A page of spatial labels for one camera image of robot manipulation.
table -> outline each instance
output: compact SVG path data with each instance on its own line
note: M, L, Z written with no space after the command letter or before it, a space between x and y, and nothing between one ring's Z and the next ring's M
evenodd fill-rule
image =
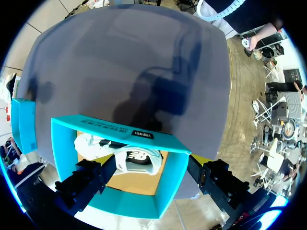
M214 159L229 72L224 34L211 24L164 7L109 6L42 33L18 97L36 101L37 152L51 164L50 119L73 114L171 133L194 154ZM176 198L198 191L186 173Z

equipment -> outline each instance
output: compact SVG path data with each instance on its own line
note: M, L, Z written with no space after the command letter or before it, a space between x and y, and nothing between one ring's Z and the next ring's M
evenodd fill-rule
M278 105L279 103L286 102L286 98L283 96L277 102L275 102L274 104L270 103L269 108L264 103L262 103L259 99L257 99L257 101L261 105L261 107L264 109L264 112L262 112L262 113L258 112L256 114L255 120L253 120L256 128L258 127L258 124L261 123L261 122L268 121L269 123L271 123L273 108L276 105Z
M283 124L283 136L286 140L290 140L295 133L296 124L293 119L289 119L287 122Z
M272 205L276 196L267 194L262 188L251 194L248 191L248 182L234 177L228 167L222 160L209 161L201 166L190 155L187 170L199 184L201 192L209 194L217 206L230 216L223 229L233 228L232 226L249 229ZM73 216L82 211L97 192L104 191L106 183L116 170L115 156L112 155L102 165L83 160L76 164L76 169L63 182L56 182L55 193L41 181L35 184L24 183L24 186L18 188L23 206L31 217L35 217L39 228L43 227L41 224L44 220L50 218L65 218L64 225L74 221L79 223Z

